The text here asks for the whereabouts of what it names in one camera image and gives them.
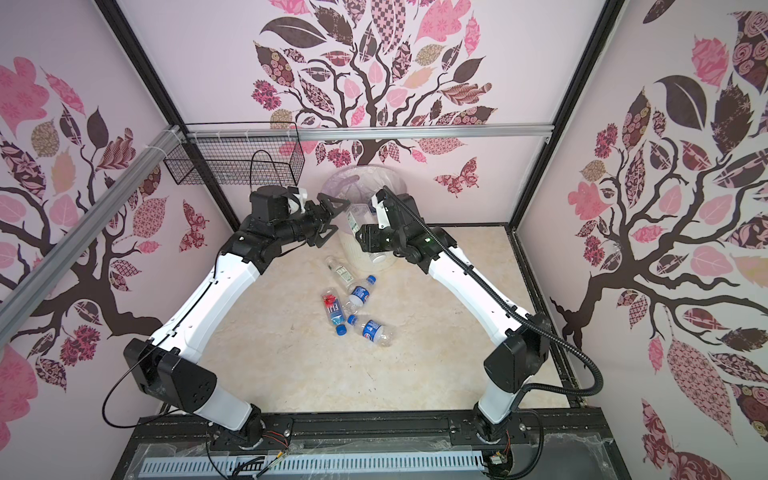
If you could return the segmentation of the green label clear bottle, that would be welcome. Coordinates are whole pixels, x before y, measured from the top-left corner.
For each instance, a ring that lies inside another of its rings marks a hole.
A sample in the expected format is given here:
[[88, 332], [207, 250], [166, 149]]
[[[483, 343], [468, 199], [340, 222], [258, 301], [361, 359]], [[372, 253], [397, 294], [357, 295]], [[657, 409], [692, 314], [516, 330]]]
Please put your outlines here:
[[377, 225], [376, 209], [369, 203], [351, 204], [346, 212], [347, 224], [352, 235], [355, 235], [364, 225]]
[[355, 284], [356, 276], [336, 257], [328, 256], [325, 259], [325, 265], [343, 290], [348, 291]]

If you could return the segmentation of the blue label blue cap bottle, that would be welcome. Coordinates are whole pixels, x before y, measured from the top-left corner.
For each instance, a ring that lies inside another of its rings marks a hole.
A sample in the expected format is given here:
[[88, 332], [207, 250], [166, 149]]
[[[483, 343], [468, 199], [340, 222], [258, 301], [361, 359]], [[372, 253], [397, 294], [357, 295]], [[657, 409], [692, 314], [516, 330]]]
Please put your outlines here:
[[369, 301], [371, 293], [376, 285], [377, 278], [374, 275], [368, 275], [365, 278], [358, 279], [349, 290], [347, 307], [354, 314], [360, 311]]

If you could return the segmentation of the Fiji red flower bottle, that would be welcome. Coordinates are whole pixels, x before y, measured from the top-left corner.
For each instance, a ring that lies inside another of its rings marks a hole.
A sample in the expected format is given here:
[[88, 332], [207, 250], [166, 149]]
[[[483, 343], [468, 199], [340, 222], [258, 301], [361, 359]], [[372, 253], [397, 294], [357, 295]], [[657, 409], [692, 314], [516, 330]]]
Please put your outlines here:
[[328, 321], [333, 327], [335, 333], [338, 336], [346, 335], [346, 317], [336, 290], [333, 288], [326, 290], [321, 295], [321, 299]]

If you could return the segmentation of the Pepsi blue label bottle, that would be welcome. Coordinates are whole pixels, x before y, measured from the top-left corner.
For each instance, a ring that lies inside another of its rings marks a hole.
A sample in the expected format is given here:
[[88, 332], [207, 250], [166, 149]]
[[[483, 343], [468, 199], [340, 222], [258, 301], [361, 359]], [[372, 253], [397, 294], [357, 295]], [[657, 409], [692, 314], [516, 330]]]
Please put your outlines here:
[[394, 329], [369, 315], [352, 314], [347, 318], [347, 324], [357, 335], [375, 345], [389, 347], [393, 343]]

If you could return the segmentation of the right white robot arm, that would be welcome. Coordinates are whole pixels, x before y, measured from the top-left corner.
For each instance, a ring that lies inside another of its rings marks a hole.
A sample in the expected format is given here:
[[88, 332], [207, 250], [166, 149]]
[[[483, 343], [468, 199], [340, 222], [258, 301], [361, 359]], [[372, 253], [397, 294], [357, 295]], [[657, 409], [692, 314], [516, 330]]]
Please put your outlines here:
[[480, 273], [443, 229], [410, 226], [403, 232], [366, 224], [356, 240], [365, 252], [391, 252], [442, 284], [475, 317], [494, 345], [483, 368], [488, 385], [474, 407], [482, 436], [499, 437], [501, 426], [522, 403], [524, 386], [548, 358], [546, 322], [507, 298]]

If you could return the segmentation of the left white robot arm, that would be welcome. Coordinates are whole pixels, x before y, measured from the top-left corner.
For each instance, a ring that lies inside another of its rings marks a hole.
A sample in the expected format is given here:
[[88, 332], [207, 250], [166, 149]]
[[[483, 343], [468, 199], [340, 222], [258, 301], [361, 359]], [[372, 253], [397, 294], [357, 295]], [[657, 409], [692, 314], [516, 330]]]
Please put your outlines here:
[[265, 273], [286, 245], [322, 247], [337, 231], [333, 221], [349, 201], [298, 187], [265, 186], [250, 195], [251, 213], [219, 249], [205, 279], [180, 309], [148, 339], [124, 349], [139, 390], [183, 413], [201, 417], [242, 448], [263, 437], [255, 405], [222, 387], [199, 361], [238, 298]]

